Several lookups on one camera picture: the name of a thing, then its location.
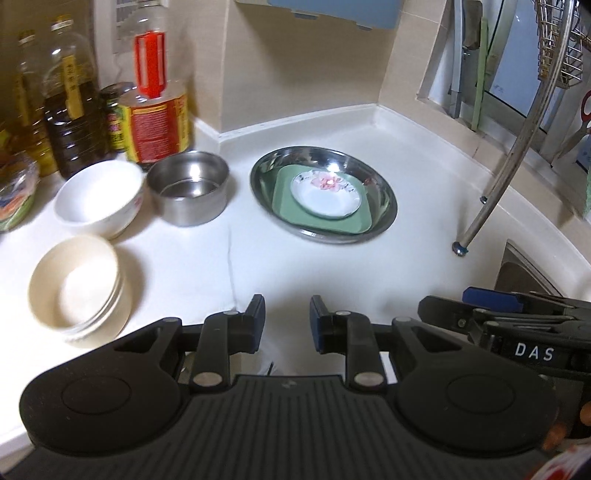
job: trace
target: stainless steel bowl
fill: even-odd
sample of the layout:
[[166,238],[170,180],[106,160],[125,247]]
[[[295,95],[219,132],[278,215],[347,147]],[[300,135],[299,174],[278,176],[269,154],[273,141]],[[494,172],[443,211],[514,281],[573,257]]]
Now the stainless steel bowl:
[[228,164],[217,155],[186,151],[148,172],[148,187],[164,220],[177,226],[210,222],[228,204]]
[[[367,190],[371,228],[359,234],[335,233],[323,229],[293,225],[275,214],[272,208],[277,174],[286,165],[305,165],[342,172],[363,183]],[[251,171],[251,189],[261,206],[280,225],[298,235],[330,244],[352,244],[367,241],[386,231],[398,213],[396,197],[390,185],[373,168],[344,153],[319,147],[287,147],[262,157]]]

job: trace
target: stainless steel plate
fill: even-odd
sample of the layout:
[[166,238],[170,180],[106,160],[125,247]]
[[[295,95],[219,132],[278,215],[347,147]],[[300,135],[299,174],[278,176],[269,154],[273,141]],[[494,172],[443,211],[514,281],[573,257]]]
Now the stainless steel plate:
[[[341,172],[357,178],[367,191],[372,226],[359,234],[334,233],[293,225],[275,214],[272,208],[277,174],[286,165],[304,165],[311,168]],[[392,188],[373,168],[361,160],[344,153],[319,147],[287,147],[262,157],[251,171],[251,189],[257,201],[273,219],[290,232],[328,244],[365,242],[386,231],[398,214],[398,203]]]

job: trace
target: white saucer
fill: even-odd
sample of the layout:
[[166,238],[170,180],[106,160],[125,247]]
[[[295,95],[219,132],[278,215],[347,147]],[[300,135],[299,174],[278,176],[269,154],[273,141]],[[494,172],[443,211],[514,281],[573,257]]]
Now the white saucer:
[[353,215],[361,205],[361,195],[353,185],[323,170],[296,175],[291,181],[291,194],[312,215],[328,219]]

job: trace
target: scissors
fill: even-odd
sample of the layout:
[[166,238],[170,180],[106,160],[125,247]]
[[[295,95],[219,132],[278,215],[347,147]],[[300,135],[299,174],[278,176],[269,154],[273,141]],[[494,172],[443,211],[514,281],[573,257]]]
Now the scissors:
[[589,98],[591,98],[591,90],[585,94],[583,101],[581,102],[581,121],[583,122],[583,125],[581,125],[581,128],[579,128],[568,140],[562,143],[558,152],[552,159],[551,164],[554,163],[554,160],[558,160],[560,157],[563,157],[570,152],[582,139],[585,138],[585,136],[591,134],[591,112],[585,113],[585,106]]

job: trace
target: bottle cap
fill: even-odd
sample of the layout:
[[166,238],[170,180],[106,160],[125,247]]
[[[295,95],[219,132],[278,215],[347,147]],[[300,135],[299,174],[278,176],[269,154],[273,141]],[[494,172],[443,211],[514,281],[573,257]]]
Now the bottle cap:
[[135,78],[139,91],[148,98],[158,98],[166,88],[165,42],[165,32],[135,36]]
[[117,100],[124,93],[129,92],[135,88],[133,82],[120,82],[109,85],[100,91],[101,97],[105,100]]
[[51,25],[51,31],[59,30],[64,27],[71,27],[74,24],[71,15],[60,15],[57,17]]
[[32,40],[35,40],[35,31],[34,30],[22,30],[18,33],[18,44],[19,45],[24,45],[25,43],[29,43]]

